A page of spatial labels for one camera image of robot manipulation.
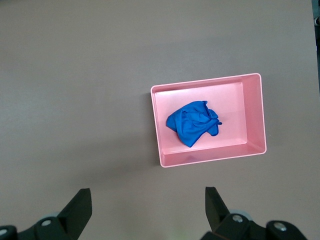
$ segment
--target blue towel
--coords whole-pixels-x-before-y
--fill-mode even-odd
[[[207,107],[207,101],[193,101],[172,113],[166,126],[178,134],[179,139],[189,148],[208,132],[211,136],[219,133],[218,115]]]

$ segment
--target silver bolt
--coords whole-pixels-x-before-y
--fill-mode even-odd
[[[233,215],[232,219],[237,223],[242,223],[244,221],[240,215]]]
[[[41,226],[48,226],[49,224],[51,223],[51,220],[50,219],[48,219],[48,220],[45,220],[45,221],[43,221],[42,223],[41,223]]]
[[[0,230],[0,236],[6,234],[7,232],[8,232],[7,229],[1,229]]]
[[[278,230],[280,230],[280,231],[282,231],[282,232],[287,231],[286,226],[283,225],[281,222],[275,222],[275,223],[273,224],[273,226],[274,226],[276,229],[278,229]]]

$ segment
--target gray table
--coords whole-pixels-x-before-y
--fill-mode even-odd
[[[0,23],[0,225],[91,188],[82,240],[197,240],[215,186],[258,224],[320,239],[310,0],[2,0]],[[254,72],[266,154],[162,168],[150,88]]]

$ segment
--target blue cloth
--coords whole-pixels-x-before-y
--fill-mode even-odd
[[[208,132],[211,136],[219,133],[218,115],[207,107],[207,101],[193,101],[172,113],[166,126],[178,134],[179,139],[189,148]]]

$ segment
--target pink tray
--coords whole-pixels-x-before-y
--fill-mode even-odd
[[[267,150],[259,73],[156,85],[151,88],[162,167],[264,154]],[[208,101],[219,120],[219,134],[204,133],[191,147],[166,126],[169,115],[193,101]]]

